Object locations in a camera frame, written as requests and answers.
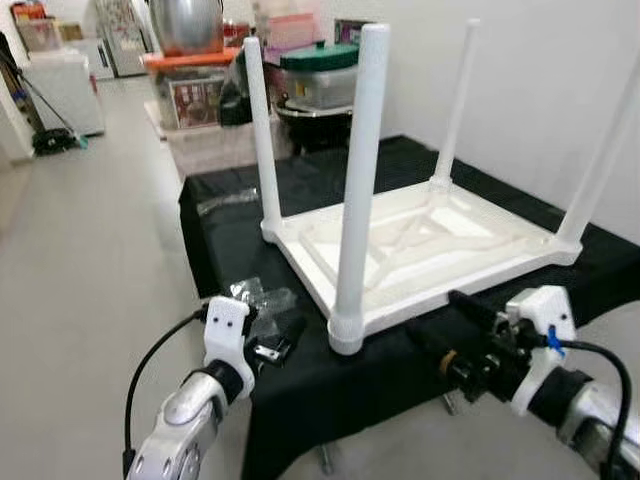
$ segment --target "white plastic leg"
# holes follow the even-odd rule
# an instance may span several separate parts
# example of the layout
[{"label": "white plastic leg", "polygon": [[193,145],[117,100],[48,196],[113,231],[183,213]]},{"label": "white plastic leg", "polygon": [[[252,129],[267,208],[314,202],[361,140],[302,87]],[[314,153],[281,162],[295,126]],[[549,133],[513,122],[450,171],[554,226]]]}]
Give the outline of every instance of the white plastic leg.
[{"label": "white plastic leg", "polygon": [[329,343],[342,355],[358,352],[364,338],[364,267],[371,197],[378,160],[390,32],[389,25],[385,24],[365,25],[362,29],[349,144],[336,302],[328,324]]},{"label": "white plastic leg", "polygon": [[275,232],[282,225],[282,215],[280,213],[278,179],[273,159],[267,92],[264,85],[262,55],[258,38],[245,38],[244,51],[247,59],[253,133],[256,141],[258,171],[260,172],[260,193],[262,195],[262,212],[264,216],[260,227],[265,241],[273,243],[276,239]]},{"label": "white plastic leg", "polygon": [[460,67],[458,69],[458,77],[456,80],[456,88],[453,95],[453,104],[451,113],[449,114],[449,124],[447,133],[440,155],[438,155],[438,163],[436,171],[429,180],[430,188],[440,191],[449,191],[451,186],[451,167],[453,166],[453,157],[456,150],[456,139],[460,131],[460,123],[462,122],[462,113],[464,112],[464,104],[467,100],[467,91],[469,90],[469,80],[471,78],[471,67],[473,65],[473,57],[476,50],[476,33],[480,27],[480,19],[472,18],[467,21],[467,31],[462,47],[462,57]]},{"label": "white plastic leg", "polygon": [[613,119],[591,159],[591,164],[556,234],[556,240],[566,243],[568,247],[579,246],[580,238],[593,216],[602,190],[618,158],[624,133],[638,105],[636,101],[638,84],[640,84],[640,52],[636,55],[631,75],[616,106]]}]

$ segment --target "green lid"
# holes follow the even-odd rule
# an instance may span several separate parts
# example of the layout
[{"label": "green lid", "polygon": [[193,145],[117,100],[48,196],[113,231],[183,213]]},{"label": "green lid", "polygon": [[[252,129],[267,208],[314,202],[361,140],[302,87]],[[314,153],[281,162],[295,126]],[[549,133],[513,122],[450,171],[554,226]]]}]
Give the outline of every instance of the green lid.
[{"label": "green lid", "polygon": [[280,66],[298,72],[324,72],[349,68],[358,63],[358,45],[338,44],[325,47],[324,41],[314,47],[292,50],[280,57]]}]

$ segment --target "black tablecloth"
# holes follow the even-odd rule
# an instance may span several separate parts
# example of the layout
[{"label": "black tablecloth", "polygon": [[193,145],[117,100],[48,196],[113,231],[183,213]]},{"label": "black tablecloth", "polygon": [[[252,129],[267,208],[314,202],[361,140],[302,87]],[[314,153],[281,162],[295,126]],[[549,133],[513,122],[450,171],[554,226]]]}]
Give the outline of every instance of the black tablecloth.
[{"label": "black tablecloth", "polygon": [[[381,143],[376,192],[424,181],[433,172],[436,152],[395,137]],[[277,163],[283,215],[342,201],[347,152],[319,152]],[[544,228],[555,230],[558,209],[460,161],[456,184]],[[363,350],[343,358],[329,348],[326,321],[277,247],[262,241],[257,167],[187,178],[180,199],[189,261],[199,294],[225,291],[230,284],[259,276],[266,290],[288,287],[308,327],[284,368],[265,369],[252,394],[243,479],[272,479],[299,455],[381,422],[446,392],[448,387],[399,326],[365,340]],[[227,197],[245,191],[243,196]],[[225,202],[211,199],[227,198]],[[578,325],[619,305],[640,299],[640,248],[589,226],[584,251],[572,267],[550,266],[484,291],[496,309],[527,287],[563,285]],[[453,345],[471,344],[478,330],[452,308],[443,307],[408,322],[433,329]]]}]

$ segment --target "gray floor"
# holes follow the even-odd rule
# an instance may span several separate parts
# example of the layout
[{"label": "gray floor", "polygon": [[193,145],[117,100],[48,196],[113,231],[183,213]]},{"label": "gray floor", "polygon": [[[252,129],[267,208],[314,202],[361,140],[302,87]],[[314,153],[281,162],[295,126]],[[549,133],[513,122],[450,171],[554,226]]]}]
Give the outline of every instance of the gray floor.
[{"label": "gray floor", "polygon": [[[87,151],[36,161],[0,245],[2,478],[119,478],[129,376],[198,303],[178,226],[178,177],[142,108],[147,79],[102,83],[100,93],[106,135]],[[624,307],[582,334],[618,348],[636,383],[639,310]],[[143,377],[136,443],[201,361],[200,335],[194,326],[176,338]],[[615,384],[601,364],[587,368]],[[451,418],[432,402],[337,442],[332,478],[595,478],[534,419],[488,398],[463,410]],[[246,402],[234,409],[200,478],[239,478],[248,414]],[[314,453],[284,478],[323,478]]]}]

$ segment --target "black cloth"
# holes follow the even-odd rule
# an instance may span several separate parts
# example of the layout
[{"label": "black cloth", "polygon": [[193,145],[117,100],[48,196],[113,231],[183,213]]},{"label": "black cloth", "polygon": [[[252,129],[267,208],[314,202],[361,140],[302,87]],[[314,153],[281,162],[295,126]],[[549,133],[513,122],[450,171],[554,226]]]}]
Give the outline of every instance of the black cloth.
[{"label": "black cloth", "polygon": [[[381,142],[375,190],[426,180],[437,153],[406,137]],[[319,152],[277,162],[283,215],[342,201],[347,152]],[[551,231],[562,212],[460,161],[456,184]],[[243,479],[273,479],[310,448],[351,435],[448,390],[435,368],[408,339],[401,325],[365,340],[353,358],[334,354],[326,320],[277,247],[262,240],[259,201],[226,204],[198,214],[212,198],[258,185],[257,167],[187,178],[181,197],[182,226],[189,261],[201,296],[224,292],[232,283],[259,276],[266,290],[288,287],[308,320],[298,348],[284,368],[265,369],[252,394]],[[479,297],[496,309],[524,288],[562,285],[569,292],[578,325],[640,298],[640,248],[589,226],[584,250],[571,267],[549,266]],[[450,307],[407,322],[437,332],[452,345],[472,345],[475,326]]]}]

